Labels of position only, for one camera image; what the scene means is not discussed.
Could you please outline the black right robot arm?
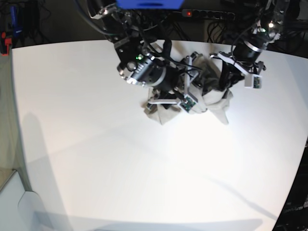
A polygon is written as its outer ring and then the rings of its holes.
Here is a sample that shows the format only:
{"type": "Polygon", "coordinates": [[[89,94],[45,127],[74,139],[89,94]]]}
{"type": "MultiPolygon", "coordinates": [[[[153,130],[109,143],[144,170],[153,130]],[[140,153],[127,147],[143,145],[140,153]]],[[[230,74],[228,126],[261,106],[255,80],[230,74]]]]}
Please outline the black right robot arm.
{"type": "Polygon", "coordinates": [[[119,57],[117,70],[129,84],[149,88],[147,109],[177,106],[190,112],[198,103],[193,82],[202,74],[193,52],[176,61],[172,41],[163,23],[176,0],[89,0],[86,9],[74,1],[83,20],[113,43],[119,57]]]}

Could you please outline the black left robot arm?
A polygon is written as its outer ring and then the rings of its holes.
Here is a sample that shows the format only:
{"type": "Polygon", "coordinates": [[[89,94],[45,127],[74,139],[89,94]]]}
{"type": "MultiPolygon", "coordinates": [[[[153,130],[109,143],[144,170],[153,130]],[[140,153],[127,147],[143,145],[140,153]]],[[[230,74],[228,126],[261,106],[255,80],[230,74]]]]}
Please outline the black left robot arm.
{"type": "Polygon", "coordinates": [[[253,22],[231,44],[229,53],[210,54],[222,61],[219,88],[227,90],[239,81],[249,89],[262,87],[261,71],[266,70],[260,54],[269,44],[280,39],[283,23],[289,8],[289,0],[274,0],[261,8],[253,22]]]}

